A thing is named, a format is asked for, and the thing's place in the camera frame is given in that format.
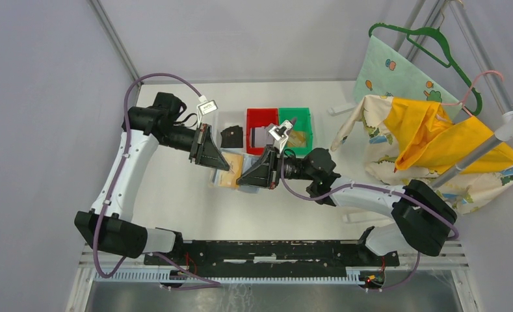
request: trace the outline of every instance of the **light green cloth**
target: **light green cloth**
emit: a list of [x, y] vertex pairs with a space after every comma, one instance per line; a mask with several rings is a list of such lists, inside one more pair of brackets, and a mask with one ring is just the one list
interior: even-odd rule
[[[369, 39], [353, 94], [356, 103], [370, 94], [441, 103], [458, 101], [417, 66], [375, 36]], [[461, 109], [459, 105], [443, 108], [452, 119]]]

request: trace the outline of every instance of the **small label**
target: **small label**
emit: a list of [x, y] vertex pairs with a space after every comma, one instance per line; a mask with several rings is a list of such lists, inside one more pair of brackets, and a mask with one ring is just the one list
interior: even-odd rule
[[207, 103], [202, 103], [201, 105], [198, 106], [198, 109], [201, 112], [201, 114], [206, 115], [209, 112], [213, 112], [213, 111], [217, 110], [218, 107], [216, 106], [216, 103], [214, 101], [210, 101]]

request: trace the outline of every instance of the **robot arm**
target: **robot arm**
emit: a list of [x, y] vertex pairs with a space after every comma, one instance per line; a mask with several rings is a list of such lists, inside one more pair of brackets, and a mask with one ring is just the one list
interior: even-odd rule
[[[74, 220], [91, 247], [97, 219], [105, 203], [107, 210], [99, 234], [99, 249], [104, 252], [136, 258], [145, 252], [169, 252], [174, 243], [181, 239], [180, 233], [147, 229], [130, 222], [141, 180], [158, 145], [189, 152], [192, 163], [221, 170], [230, 169], [211, 139], [210, 125], [203, 123], [193, 130], [176, 122], [182, 107], [185, 110], [185, 104], [174, 95], [159, 92], [152, 106], [128, 110], [131, 126], [129, 153], [124, 154], [126, 132], [123, 132], [111, 172], [98, 198], [89, 212], [78, 211]], [[111, 198], [106, 202], [106, 192], [122, 157], [126, 157], [126, 161]]]
[[412, 180], [407, 186], [359, 185], [333, 171], [336, 164], [329, 151], [323, 148], [313, 149], [303, 159], [284, 158], [282, 151], [293, 123], [285, 121], [280, 126], [270, 127], [274, 144], [265, 148], [259, 160], [237, 180], [238, 185], [274, 189], [280, 176], [312, 181], [306, 188], [310, 198], [298, 195], [299, 198], [321, 205], [358, 207], [394, 219], [394, 224], [370, 227], [360, 238], [358, 244], [373, 254], [385, 255], [409, 248], [430, 256], [440, 254], [450, 233], [449, 227], [406, 199], [419, 201], [454, 224], [457, 215], [430, 187], [418, 180]]

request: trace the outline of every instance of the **gray floor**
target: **gray floor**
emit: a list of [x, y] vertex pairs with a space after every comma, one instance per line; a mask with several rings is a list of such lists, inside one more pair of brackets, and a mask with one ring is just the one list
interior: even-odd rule
[[[389, 272], [387, 285], [406, 272]], [[94, 283], [86, 311], [320, 312], [462, 311], [451, 273], [418, 273], [406, 285], [369, 293], [353, 285], [225, 285], [221, 289], [166, 291], [149, 283]]]

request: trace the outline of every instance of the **green clothes hanger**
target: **green clothes hanger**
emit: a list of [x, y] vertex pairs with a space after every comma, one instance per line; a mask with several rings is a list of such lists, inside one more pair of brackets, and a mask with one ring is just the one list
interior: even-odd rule
[[[461, 67], [459, 67], [457, 62], [455, 62], [455, 60], [451, 56], [451, 52], [449, 49], [449, 44], [447, 42], [447, 39], [440, 32], [440, 29], [436, 29], [436, 28], [432, 28], [432, 27], [423, 27], [423, 28], [419, 28], [416, 30], [411, 30], [411, 29], [405, 29], [402, 27], [394, 26], [394, 25], [388, 25], [385, 23], [377, 23], [377, 24], [374, 24], [373, 26], [371, 26], [371, 28], [369, 29], [370, 37], [373, 35], [373, 31], [377, 27], [392, 29], [393, 31], [399, 31], [400, 33], [407, 34], [407, 36], [406, 36], [407, 41], [409, 41], [411, 44], [413, 44], [414, 46], [419, 48], [421, 51], [425, 52], [428, 56], [432, 57], [432, 59], [434, 59], [436, 62], [440, 63], [445, 68], [453, 67], [455, 72], [457, 72], [457, 74], [461, 77], [461, 79], [463, 79], [465, 84], [467, 84], [468, 87], [471, 86], [471, 83], [472, 83], [471, 79], [469, 79], [469, 77], [467, 77], [467, 75], [463, 72]], [[444, 56], [447, 59], [447, 63], [445, 63], [444, 61], [439, 59], [436, 55], [432, 54], [429, 50], [425, 49], [423, 46], [421, 46], [420, 44], [415, 42], [415, 40], [411, 39], [410, 38], [411, 35], [415, 35], [415, 36], [424, 35], [424, 36], [431, 37], [432, 39], [434, 39], [442, 48], [442, 52], [444, 53]], [[477, 116], [482, 111], [482, 96], [474, 88], [473, 88], [473, 94], [475, 95], [475, 98], [477, 99], [477, 109], [474, 111], [471, 110], [471, 112], [473, 113], [473, 115]]]

